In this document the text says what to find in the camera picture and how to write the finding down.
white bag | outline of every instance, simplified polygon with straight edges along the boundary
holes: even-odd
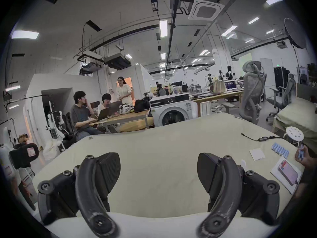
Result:
[[[56,139],[51,139],[47,141],[45,148],[43,150],[43,157],[45,160],[53,159],[57,156],[59,153],[58,145],[61,144],[61,141],[58,141]]]
[[[119,113],[120,114],[128,114],[134,110],[134,107],[129,104],[123,104],[119,106]]]

door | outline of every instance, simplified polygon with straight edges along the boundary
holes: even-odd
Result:
[[[265,94],[267,98],[271,98],[274,96],[274,92],[270,89],[270,87],[275,87],[273,62],[268,58],[260,58],[260,62],[264,72],[266,73]]]

hand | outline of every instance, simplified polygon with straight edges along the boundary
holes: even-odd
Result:
[[[96,121],[95,118],[88,118],[87,123],[91,123],[91,122],[94,122],[94,121]]]
[[[299,149],[297,149],[296,154],[295,154],[295,160],[298,161],[300,164],[302,164],[306,168],[310,168],[310,169],[314,168],[314,166],[317,164],[317,162],[316,162],[317,159],[309,156],[308,148],[306,145],[304,145],[303,152],[304,152],[304,158],[303,158],[303,160],[301,160],[298,157]]]

ceiling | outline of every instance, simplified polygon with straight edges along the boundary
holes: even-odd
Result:
[[[229,0],[220,0],[226,4]],[[232,24],[238,26],[234,33],[236,39],[227,42],[230,52],[240,50],[254,43],[245,43],[253,38],[255,43],[265,40],[271,35],[265,32],[275,29],[283,30],[285,17],[294,18],[284,2],[278,2],[266,7],[266,0],[236,0],[227,10],[228,14],[220,16],[217,25],[220,31],[225,31]],[[160,19],[171,22],[170,0],[158,0],[158,14]],[[249,25],[248,22],[255,17],[260,19]],[[83,26],[92,20],[102,30],[96,32],[89,26],[84,29],[84,46],[92,48],[101,42],[140,27],[159,23],[158,15],[152,11],[150,0],[58,0],[55,4],[44,0],[37,0],[28,12],[17,23],[15,30],[32,30],[39,32],[37,40],[12,40],[10,51],[12,53],[25,53],[25,57],[12,59],[9,77],[13,81],[30,81],[31,76],[21,76],[21,71],[32,73],[70,73],[78,74],[80,64],[77,54],[82,46]],[[188,54],[204,32],[208,22],[188,20],[185,14],[176,16],[170,59],[182,58]],[[194,33],[200,29],[198,36]],[[105,47],[100,47],[97,52],[101,55],[111,56],[119,52],[116,45],[124,47],[124,54],[130,54],[133,59],[131,64],[142,64],[148,71],[157,70],[160,61],[158,45],[162,52],[167,53],[169,36],[157,41],[156,33],[159,29],[152,29],[125,37]],[[207,36],[202,38],[190,53],[186,63],[197,56],[203,49],[211,50]],[[204,57],[204,61],[211,62],[212,56]]]

phone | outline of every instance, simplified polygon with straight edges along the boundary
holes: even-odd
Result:
[[[290,185],[293,185],[296,182],[298,173],[286,160],[283,160],[282,163],[279,165],[279,171],[282,173],[282,175],[285,177]]]

